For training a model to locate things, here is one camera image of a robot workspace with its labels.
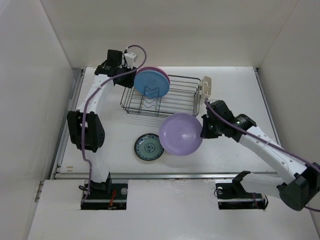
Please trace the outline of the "lilac plate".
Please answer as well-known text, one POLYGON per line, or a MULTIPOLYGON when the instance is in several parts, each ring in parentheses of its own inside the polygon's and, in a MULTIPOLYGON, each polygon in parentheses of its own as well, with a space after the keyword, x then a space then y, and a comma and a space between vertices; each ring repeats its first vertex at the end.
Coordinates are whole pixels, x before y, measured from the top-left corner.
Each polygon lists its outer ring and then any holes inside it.
POLYGON ((159 141, 169 154, 187 156, 201 146, 202 124, 193 115, 175 113, 167 117, 159 129, 159 141))

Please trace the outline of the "blue plate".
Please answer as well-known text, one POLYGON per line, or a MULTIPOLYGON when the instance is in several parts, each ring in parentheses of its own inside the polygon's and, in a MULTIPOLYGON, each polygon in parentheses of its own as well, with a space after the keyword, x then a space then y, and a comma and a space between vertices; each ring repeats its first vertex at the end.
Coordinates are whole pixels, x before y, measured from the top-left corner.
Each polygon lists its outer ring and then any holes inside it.
POLYGON ((169 78, 155 70, 142 70, 134 79, 135 89, 142 95, 152 98, 165 96, 170 90, 169 78))

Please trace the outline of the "wire dish rack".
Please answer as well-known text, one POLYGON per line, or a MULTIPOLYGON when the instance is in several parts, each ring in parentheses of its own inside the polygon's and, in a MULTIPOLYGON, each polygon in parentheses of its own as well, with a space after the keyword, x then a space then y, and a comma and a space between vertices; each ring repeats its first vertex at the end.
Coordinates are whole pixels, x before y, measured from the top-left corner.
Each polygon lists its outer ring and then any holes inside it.
POLYGON ((126 87, 120 106, 128 114, 167 118, 172 114, 186 113, 196 117, 200 111, 201 80, 181 75, 169 75, 169 79, 169 91, 162 97, 158 88, 146 86, 143 92, 139 92, 135 87, 126 87))

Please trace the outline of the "teal patterned plate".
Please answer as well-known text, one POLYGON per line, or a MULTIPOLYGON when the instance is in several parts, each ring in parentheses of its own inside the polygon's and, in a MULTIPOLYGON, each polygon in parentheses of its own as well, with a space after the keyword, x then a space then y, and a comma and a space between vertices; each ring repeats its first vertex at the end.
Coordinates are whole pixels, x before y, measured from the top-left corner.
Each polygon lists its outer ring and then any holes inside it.
POLYGON ((141 135, 135 141, 133 149, 139 159, 147 162, 157 160, 164 153, 159 136, 154 133, 141 135))

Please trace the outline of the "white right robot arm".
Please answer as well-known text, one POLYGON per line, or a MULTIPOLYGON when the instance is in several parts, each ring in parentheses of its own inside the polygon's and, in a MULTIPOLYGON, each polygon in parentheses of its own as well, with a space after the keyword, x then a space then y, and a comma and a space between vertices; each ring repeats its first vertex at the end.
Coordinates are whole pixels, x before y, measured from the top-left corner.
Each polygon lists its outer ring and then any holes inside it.
POLYGON ((254 120, 245 114, 234 116, 223 100, 204 100, 206 114, 201 137, 217 139, 227 137, 246 147, 266 162, 277 177, 244 170, 231 182, 216 184, 216 194, 221 200, 252 199, 261 195, 265 209, 268 196, 279 198, 295 211, 308 207, 320 191, 320 166, 291 153, 268 137, 254 120))

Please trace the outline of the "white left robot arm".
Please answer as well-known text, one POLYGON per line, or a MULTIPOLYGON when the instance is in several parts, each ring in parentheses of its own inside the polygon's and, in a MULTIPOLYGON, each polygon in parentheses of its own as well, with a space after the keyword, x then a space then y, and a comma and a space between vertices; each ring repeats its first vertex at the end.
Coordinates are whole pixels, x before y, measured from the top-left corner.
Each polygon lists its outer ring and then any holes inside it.
POLYGON ((140 69, 135 66, 137 58, 138 55, 128 48, 123 51, 108 50, 107 59, 93 73, 92 85, 83 102, 67 114, 70 141, 81 151, 83 160, 89 166, 88 182, 82 188, 86 194, 94 190, 103 199, 111 195, 110 172, 98 156, 106 137, 99 112, 115 85, 133 87, 140 69))

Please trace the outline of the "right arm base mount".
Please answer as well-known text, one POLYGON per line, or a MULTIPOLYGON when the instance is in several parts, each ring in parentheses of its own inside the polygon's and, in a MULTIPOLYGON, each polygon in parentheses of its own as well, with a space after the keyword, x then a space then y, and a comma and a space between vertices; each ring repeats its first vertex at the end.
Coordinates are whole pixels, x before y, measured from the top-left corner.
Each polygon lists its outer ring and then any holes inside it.
POLYGON ((219 210, 265 210, 269 205, 267 196, 245 192, 231 181, 216 181, 213 194, 219 210))

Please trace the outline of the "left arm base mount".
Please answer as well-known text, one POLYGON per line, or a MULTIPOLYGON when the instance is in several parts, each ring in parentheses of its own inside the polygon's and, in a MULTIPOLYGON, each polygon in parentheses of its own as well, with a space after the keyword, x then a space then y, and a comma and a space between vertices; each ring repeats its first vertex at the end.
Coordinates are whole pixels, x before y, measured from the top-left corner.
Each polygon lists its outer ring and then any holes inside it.
POLYGON ((128 183, 90 183, 89 195, 88 184, 80 185, 82 190, 81 210, 126 210, 128 183))

